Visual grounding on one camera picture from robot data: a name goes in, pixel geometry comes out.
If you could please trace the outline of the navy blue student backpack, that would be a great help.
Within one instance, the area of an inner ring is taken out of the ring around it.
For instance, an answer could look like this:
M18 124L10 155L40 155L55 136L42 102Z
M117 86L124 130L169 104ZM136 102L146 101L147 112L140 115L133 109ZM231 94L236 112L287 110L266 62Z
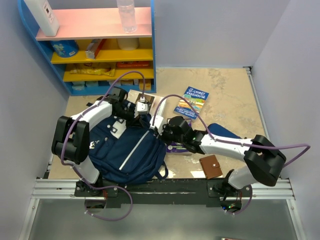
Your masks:
M107 127L115 123L110 117L89 132L89 158L99 174L118 184L144 184L169 175L165 164L166 145L150 129L151 115L138 115L136 122L115 138Z

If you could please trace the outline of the brown leather wallet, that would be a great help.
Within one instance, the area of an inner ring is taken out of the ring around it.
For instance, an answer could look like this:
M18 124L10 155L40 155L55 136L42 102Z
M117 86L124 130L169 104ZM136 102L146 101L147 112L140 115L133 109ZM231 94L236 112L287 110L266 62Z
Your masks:
M199 162L201 164L203 173L207 180L211 180L214 178L221 178L223 176L221 166L215 155L202 157L199 159Z

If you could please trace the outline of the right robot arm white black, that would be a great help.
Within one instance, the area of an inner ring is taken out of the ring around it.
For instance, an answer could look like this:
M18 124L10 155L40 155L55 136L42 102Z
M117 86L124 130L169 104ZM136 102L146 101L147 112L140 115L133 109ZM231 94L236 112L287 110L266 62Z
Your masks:
M245 162L246 166L230 170L216 189L224 196L235 196L242 188L254 183L276 185L285 165L285 155L264 136L231 138L215 135L209 129L194 130L181 116L169 121L155 115L150 126L166 144L182 144L194 154L215 154Z

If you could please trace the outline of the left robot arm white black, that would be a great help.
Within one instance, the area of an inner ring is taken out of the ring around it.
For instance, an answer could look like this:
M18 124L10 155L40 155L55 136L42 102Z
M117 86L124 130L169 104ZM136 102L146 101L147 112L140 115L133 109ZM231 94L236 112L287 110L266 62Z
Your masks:
M57 120L51 152L64 166L72 167L83 181L87 181L85 189L92 196L99 196L104 184L98 180L100 173L89 157L90 130L102 120L111 118L115 123L107 129L119 139L135 119L135 106L127 101L127 97L128 92L124 89L111 87L86 110Z

